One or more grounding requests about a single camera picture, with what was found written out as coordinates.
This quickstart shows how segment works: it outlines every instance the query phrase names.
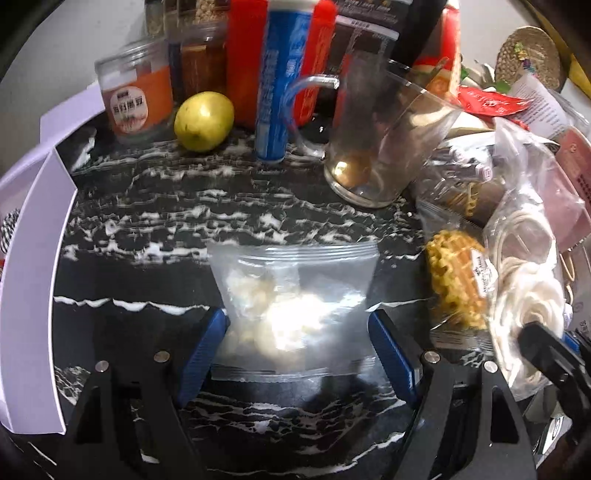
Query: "screw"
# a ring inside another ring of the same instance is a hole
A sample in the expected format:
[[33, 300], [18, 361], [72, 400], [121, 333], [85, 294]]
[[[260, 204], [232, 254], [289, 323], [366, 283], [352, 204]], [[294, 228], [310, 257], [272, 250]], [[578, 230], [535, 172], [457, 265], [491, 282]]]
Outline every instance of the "screw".
[[496, 371], [498, 369], [499, 369], [499, 367], [497, 366], [496, 363], [494, 363], [490, 360], [487, 360], [486, 362], [484, 362], [484, 370], [486, 370], [490, 374], [496, 373]]
[[441, 360], [441, 357], [439, 356], [439, 353], [433, 352], [432, 350], [429, 350], [428, 352], [425, 352], [425, 354], [423, 355], [423, 357], [430, 364], [436, 364], [439, 360]]
[[95, 370], [97, 372], [106, 372], [109, 369], [109, 362], [107, 360], [101, 360], [100, 362], [97, 362], [95, 365]]
[[170, 353], [168, 353], [166, 350], [160, 350], [154, 355], [154, 360], [159, 364], [165, 364], [168, 362], [168, 360], [170, 360]]

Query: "black marble countertop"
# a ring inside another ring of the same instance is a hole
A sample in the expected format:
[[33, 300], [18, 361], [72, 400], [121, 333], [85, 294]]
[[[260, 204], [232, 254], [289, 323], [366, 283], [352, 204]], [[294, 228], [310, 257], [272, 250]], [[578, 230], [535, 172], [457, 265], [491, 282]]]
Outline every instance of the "black marble countertop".
[[[54, 363], [66, 419], [97, 360], [96, 318], [178, 322], [222, 306], [207, 260], [210, 242], [376, 241], [380, 259], [367, 304], [382, 303], [426, 346], [431, 291], [412, 202], [358, 209], [331, 191], [318, 161], [289, 153], [281, 164], [266, 166], [252, 160], [251, 147], [252, 138], [241, 132], [209, 155], [184, 151], [175, 141], [118, 151], [99, 145], [73, 173], [79, 191], [53, 304]], [[359, 375], [208, 381], [182, 412], [212, 478], [220, 479], [378, 478], [411, 414], [379, 362]], [[54, 476], [56, 442], [20, 441]], [[149, 448], [144, 460], [156, 461]]]

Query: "blue gripper pad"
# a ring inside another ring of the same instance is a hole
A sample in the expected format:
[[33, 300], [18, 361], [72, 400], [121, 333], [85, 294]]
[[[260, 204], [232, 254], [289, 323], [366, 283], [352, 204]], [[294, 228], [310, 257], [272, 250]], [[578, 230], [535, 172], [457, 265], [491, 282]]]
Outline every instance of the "blue gripper pad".
[[569, 347], [573, 352], [575, 352], [578, 356], [581, 356], [581, 349], [579, 346], [579, 341], [574, 338], [570, 332], [565, 332], [564, 336], [562, 337], [562, 341], [566, 343], [566, 346]]
[[194, 399], [201, 390], [213, 357], [228, 329], [228, 317], [221, 309], [211, 308], [207, 317], [209, 317], [209, 321], [203, 334], [180, 374], [177, 402], [181, 407]]
[[414, 404], [417, 401], [417, 390], [413, 369], [377, 312], [373, 312], [369, 316], [368, 331], [369, 338], [380, 362], [382, 362], [394, 393], [407, 403]]

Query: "waffle snack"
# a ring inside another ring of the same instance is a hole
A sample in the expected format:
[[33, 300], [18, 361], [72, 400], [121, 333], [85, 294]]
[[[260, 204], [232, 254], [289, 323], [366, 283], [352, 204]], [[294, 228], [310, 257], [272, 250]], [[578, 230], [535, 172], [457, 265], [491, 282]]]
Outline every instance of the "waffle snack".
[[484, 247], [467, 233], [441, 230], [426, 248], [439, 313], [452, 325], [485, 329], [490, 272]]

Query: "jar lid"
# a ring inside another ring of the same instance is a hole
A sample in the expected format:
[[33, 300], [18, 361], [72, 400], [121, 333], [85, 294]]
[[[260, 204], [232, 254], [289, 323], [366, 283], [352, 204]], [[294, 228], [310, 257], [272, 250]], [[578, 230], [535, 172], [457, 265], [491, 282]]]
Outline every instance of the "jar lid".
[[126, 45], [119, 52], [110, 57], [96, 61], [95, 69], [98, 72], [106, 67], [117, 66], [122, 63], [134, 64], [149, 55], [166, 50], [166, 48], [166, 38], [164, 37], [154, 39], [145, 38]]

